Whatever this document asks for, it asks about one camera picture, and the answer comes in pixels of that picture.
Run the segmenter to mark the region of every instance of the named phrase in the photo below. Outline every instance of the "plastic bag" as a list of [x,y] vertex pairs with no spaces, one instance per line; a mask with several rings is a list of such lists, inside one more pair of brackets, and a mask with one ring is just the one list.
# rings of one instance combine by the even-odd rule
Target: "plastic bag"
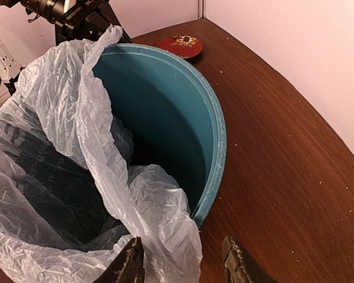
[[50,49],[0,109],[0,267],[15,282],[91,283],[132,236],[146,282],[198,282],[185,193],[160,166],[127,168],[131,133],[92,72],[121,35],[110,27],[98,42]]

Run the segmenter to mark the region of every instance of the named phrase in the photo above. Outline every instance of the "wooden table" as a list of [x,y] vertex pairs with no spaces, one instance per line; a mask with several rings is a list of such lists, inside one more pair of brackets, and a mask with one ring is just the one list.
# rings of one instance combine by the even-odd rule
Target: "wooden table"
[[228,133],[222,186],[201,229],[201,283],[223,282],[226,235],[279,283],[354,283],[354,156],[285,78],[208,20],[135,41],[178,34],[204,43],[192,63],[213,86]]

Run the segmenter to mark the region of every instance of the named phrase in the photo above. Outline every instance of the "floral design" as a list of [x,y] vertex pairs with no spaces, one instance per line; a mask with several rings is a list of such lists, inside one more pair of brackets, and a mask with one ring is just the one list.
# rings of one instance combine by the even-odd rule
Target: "floral design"
[[192,47],[198,42],[198,39],[190,35],[177,35],[173,37],[176,41],[172,45],[180,45],[181,47]]

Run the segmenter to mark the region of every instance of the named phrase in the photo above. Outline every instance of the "trash bin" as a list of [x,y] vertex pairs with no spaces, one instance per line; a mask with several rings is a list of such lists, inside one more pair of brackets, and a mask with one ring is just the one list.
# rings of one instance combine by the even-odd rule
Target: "trash bin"
[[93,69],[112,110],[133,133],[134,164],[159,164],[188,196],[198,226],[217,195],[226,155],[218,99],[185,60],[158,48],[117,44]]
[[187,62],[121,36],[53,47],[0,109],[0,267],[17,283],[93,282],[133,237],[146,282],[199,280],[221,109]]

